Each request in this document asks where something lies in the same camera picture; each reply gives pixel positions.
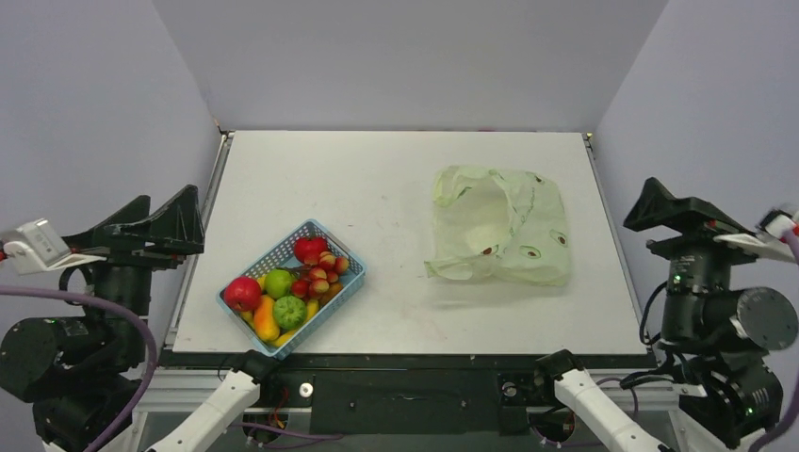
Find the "green fake lime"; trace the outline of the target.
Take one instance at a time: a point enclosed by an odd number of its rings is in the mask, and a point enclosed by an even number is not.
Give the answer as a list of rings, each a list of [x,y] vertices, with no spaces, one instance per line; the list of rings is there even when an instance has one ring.
[[[272,314],[281,329],[295,330],[305,322],[306,303],[295,296],[284,296],[274,302]]]
[[[295,277],[287,270],[275,268],[262,277],[262,289],[272,299],[280,299],[290,293]]]

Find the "light green plastic bag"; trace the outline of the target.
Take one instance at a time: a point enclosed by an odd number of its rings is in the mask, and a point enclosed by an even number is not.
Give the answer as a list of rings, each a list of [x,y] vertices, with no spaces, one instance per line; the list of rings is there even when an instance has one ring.
[[[571,276],[562,194],[538,172],[470,165],[439,170],[432,232],[434,255],[425,263],[431,277],[563,286]]]

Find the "red fake fruit piece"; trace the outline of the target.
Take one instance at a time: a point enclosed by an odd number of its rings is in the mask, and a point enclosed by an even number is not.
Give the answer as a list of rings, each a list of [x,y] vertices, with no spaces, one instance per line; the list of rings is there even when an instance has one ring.
[[[261,305],[262,288],[251,277],[240,276],[233,279],[222,292],[224,303],[237,312],[251,312]]]

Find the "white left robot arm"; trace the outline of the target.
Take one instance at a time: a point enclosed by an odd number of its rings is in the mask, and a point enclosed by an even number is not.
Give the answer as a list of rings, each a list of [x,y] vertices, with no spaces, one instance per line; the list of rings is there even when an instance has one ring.
[[[18,321],[1,341],[1,386],[32,407],[48,451],[113,451],[158,365],[146,315],[152,278],[204,250],[196,186],[157,209],[136,197],[85,232],[62,236],[40,218],[1,235],[21,275],[56,271],[55,290],[5,286],[5,296],[54,299],[79,316]]]

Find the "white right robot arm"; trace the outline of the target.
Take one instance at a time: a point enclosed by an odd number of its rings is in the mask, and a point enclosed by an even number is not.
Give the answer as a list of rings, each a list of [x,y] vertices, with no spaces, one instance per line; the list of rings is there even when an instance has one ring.
[[[643,337],[664,361],[627,375],[620,387],[669,383],[693,451],[759,451],[784,436],[797,422],[798,399],[785,396],[765,359],[797,340],[797,309],[770,287],[731,289],[730,277],[734,266],[759,259],[796,263],[797,211],[776,207],[749,230],[714,204],[679,198],[652,177],[624,226],[634,232],[664,226],[674,236],[647,243],[669,264],[655,290],[664,298],[660,331]]]

